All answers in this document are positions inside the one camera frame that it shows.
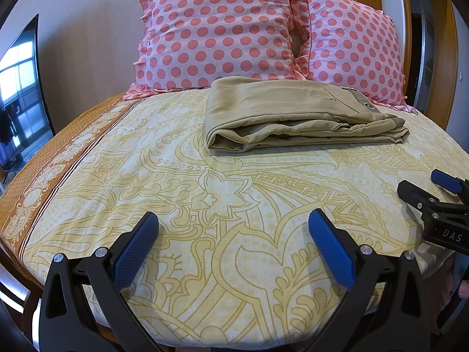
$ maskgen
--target blue gripper pad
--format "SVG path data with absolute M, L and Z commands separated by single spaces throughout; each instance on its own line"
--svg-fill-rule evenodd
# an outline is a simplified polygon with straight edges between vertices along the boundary
M 453 194 L 458 194 L 463 191 L 463 188 L 461 187 L 461 184 L 458 179 L 447 175 L 446 173 L 439 171 L 438 169 L 435 169 L 431 173 L 431 180 L 438 186 L 441 186 L 442 188 L 450 191 Z
M 353 260 L 321 215 L 320 209 L 310 213 L 308 227 L 314 243 L 332 271 L 335 281 L 350 291 L 355 282 Z
M 122 236 L 130 236 L 122 251 L 113 263 L 113 284 L 117 291 L 130 286 L 137 272 L 155 243 L 158 236 L 158 217 L 147 212 L 138 222 L 134 230 Z

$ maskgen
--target pillow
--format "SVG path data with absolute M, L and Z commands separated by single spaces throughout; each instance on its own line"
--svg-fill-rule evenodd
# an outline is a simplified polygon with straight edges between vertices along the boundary
M 353 0 L 292 5 L 304 39 L 297 63 L 307 79 L 354 88 L 372 103 L 417 112 L 402 93 L 404 72 L 392 19 Z
M 125 99 L 210 86 L 215 79 L 304 79 L 289 0 L 140 0 L 145 37 Z

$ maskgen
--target bed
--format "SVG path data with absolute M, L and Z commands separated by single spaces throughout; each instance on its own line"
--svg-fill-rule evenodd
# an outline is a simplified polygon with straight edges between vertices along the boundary
M 381 253 L 414 249 L 426 276 L 447 257 L 421 242 L 416 218 L 396 195 L 407 179 L 455 201 L 430 172 L 469 177 L 469 156 L 424 115 L 397 112 L 410 129 L 404 144 L 284 147 L 233 158 L 203 147 L 208 92 L 114 96 L 39 151 L 6 189 L 0 214 L 2 240 L 32 279 L 44 284 L 56 253 L 76 258 L 110 246 L 150 210 L 160 234 L 124 292 L 150 334 L 170 346 L 260 349 L 313 335 L 344 294 L 308 233 L 313 209 Z

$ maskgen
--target polka dot pillow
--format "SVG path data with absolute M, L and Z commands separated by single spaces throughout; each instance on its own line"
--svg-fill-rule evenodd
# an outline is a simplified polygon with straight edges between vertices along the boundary
M 303 34 L 297 63 L 307 79 L 361 91 L 376 104 L 416 112 L 402 93 L 404 73 L 392 19 L 353 0 L 296 1 Z
M 125 99 L 210 86 L 215 79 L 304 79 L 288 30 L 289 0 L 140 0 L 145 37 Z

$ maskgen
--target metal screw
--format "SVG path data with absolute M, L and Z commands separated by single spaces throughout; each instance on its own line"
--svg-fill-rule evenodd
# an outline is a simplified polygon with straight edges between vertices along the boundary
M 100 247 L 99 249 L 96 249 L 94 252 L 94 255 L 96 255 L 98 258 L 104 257 L 107 254 L 107 248 L 105 247 Z
M 54 262 L 60 262 L 63 259 L 63 254 L 58 253 L 54 255 Z
M 415 255 L 414 253 L 412 253 L 412 251 L 407 250 L 404 252 L 404 257 L 406 257 L 406 259 L 408 260 L 413 260 L 415 258 Z
M 360 252 L 364 255 L 370 255 L 373 253 L 373 248 L 368 245 L 361 245 L 360 246 Z

